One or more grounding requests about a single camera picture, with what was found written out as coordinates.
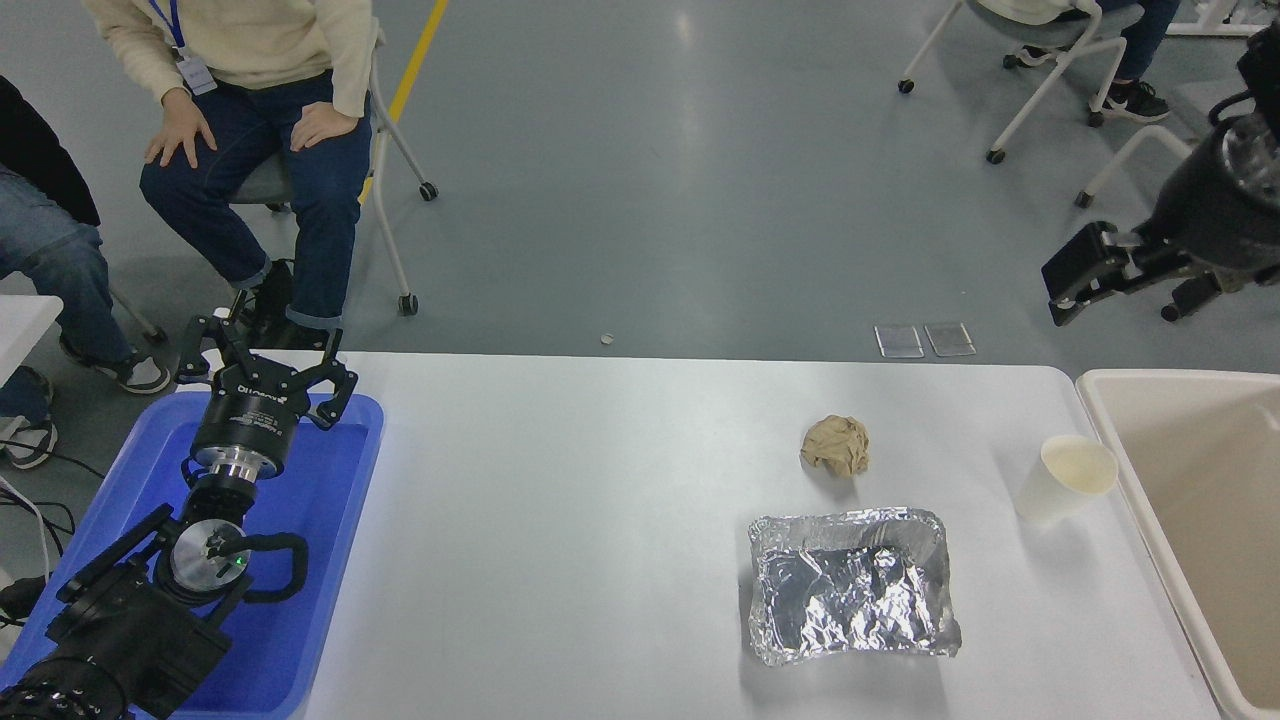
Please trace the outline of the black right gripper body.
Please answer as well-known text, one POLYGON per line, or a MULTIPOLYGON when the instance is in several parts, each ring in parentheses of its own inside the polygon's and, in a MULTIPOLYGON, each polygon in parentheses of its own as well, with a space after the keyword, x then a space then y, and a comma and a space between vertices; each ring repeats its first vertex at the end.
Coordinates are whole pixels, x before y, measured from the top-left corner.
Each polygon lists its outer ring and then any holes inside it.
POLYGON ((1277 265, 1277 146, 1261 115, 1221 120, 1190 151, 1160 190, 1146 238, 1228 270, 1277 265))

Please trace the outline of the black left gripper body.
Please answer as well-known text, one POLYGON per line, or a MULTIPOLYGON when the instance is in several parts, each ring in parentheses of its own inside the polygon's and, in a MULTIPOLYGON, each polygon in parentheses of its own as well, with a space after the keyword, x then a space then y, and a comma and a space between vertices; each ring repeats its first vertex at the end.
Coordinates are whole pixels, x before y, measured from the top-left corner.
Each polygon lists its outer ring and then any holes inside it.
POLYGON ((285 365, 228 365, 212 378, 212 395, 189 455, 215 468, 237 454, 261 469, 283 469, 303 414, 303 392, 289 389, 296 370, 285 365))

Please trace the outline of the person's right hand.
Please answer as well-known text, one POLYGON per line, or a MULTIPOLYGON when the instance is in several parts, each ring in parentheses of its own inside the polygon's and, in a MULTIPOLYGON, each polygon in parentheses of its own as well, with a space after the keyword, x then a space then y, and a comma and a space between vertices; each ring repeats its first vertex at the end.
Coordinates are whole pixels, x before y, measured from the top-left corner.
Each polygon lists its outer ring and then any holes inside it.
POLYGON ((184 158, 191 169, 198 169, 198 149, 218 150, 218 141, 205 114, 187 88, 169 88, 160 100, 163 124, 148 141, 143 161, 169 167, 175 158, 184 158))

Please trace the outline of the person's left hand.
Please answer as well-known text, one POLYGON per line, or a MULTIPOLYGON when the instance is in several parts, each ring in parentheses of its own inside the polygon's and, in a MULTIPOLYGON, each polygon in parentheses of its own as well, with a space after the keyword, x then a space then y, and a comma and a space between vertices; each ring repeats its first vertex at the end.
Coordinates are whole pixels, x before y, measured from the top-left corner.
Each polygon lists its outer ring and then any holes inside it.
POLYGON ((289 150, 300 152, 330 138, 353 132, 361 118, 338 111, 332 102, 311 102, 302 108, 289 136, 289 150))

